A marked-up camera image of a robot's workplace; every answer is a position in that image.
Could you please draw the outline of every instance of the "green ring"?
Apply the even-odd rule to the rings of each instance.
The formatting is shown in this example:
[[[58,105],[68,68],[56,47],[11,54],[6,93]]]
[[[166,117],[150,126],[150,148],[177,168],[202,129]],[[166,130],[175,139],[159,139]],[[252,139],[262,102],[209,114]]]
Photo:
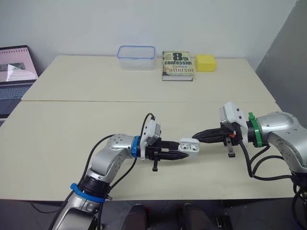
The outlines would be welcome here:
[[[257,124],[256,119],[255,119],[255,116],[253,115],[252,112],[248,113],[248,119],[251,122],[251,124],[253,125],[253,128],[255,130],[257,147],[260,148],[260,147],[262,147],[261,134],[260,134],[259,127],[258,127],[258,124]]]

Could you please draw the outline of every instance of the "blue ring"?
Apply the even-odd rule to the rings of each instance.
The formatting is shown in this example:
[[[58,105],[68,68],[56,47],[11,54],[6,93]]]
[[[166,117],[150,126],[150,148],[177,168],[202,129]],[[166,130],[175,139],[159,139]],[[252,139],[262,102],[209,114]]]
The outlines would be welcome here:
[[[97,202],[97,203],[104,203],[105,199],[104,198],[99,198],[99,197],[96,197],[96,196],[91,196],[91,195],[88,195],[88,194],[85,194],[83,192],[81,192],[77,186],[76,183],[72,183],[71,184],[71,189],[80,197],[84,198],[84,199],[87,199],[87,200],[91,200],[91,201],[94,201],[94,202]]]
[[[133,141],[133,146],[132,146],[132,149],[131,149],[131,153],[133,155],[134,158],[137,158],[137,146],[138,146],[138,140],[139,140],[140,136],[136,136],[134,141]]]

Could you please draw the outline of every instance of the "white table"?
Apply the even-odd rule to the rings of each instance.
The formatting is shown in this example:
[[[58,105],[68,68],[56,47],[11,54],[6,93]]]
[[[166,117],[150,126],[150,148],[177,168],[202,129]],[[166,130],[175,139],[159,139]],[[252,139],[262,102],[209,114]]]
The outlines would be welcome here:
[[[218,108],[223,105],[22,101],[0,127],[0,198],[63,200],[70,184],[80,179],[89,151],[102,137],[138,135],[144,116],[153,112],[161,124],[162,139],[179,141],[219,127]],[[246,116],[251,111],[260,116],[280,110],[274,103],[237,105]],[[259,149],[250,144],[248,151],[252,156]],[[222,143],[201,144],[198,157],[161,161],[158,172],[152,172],[152,161],[138,160],[111,196],[116,200],[293,196],[289,179],[264,182],[249,178],[242,151],[235,147],[235,152],[236,157],[230,159]],[[274,147],[268,153],[279,154]],[[131,160],[126,160],[118,177],[130,165]],[[289,173],[279,159],[264,162],[258,171],[259,176]]]
[[[26,101],[275,102],[245,59],[217,59],[194,80],[161,80],[154,71],[123,71],[116,57],[58,56],[24,95]]]

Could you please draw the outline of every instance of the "blue container lid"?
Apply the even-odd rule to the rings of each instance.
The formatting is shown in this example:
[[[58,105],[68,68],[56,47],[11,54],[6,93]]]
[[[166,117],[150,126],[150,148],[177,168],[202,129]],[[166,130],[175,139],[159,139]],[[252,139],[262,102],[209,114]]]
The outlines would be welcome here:
[[[155,47],[153,46],[121,46],[117,52],[117,58],[128,59],[154,59]]]

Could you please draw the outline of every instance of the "yellow sponge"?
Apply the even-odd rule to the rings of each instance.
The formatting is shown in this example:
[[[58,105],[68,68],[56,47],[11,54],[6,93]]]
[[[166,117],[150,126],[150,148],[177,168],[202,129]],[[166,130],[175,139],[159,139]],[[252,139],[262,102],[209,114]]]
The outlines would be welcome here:
[[[198,72],[215,71],[216,61],[213,55],[197,54],[195,58],[195,67]]]

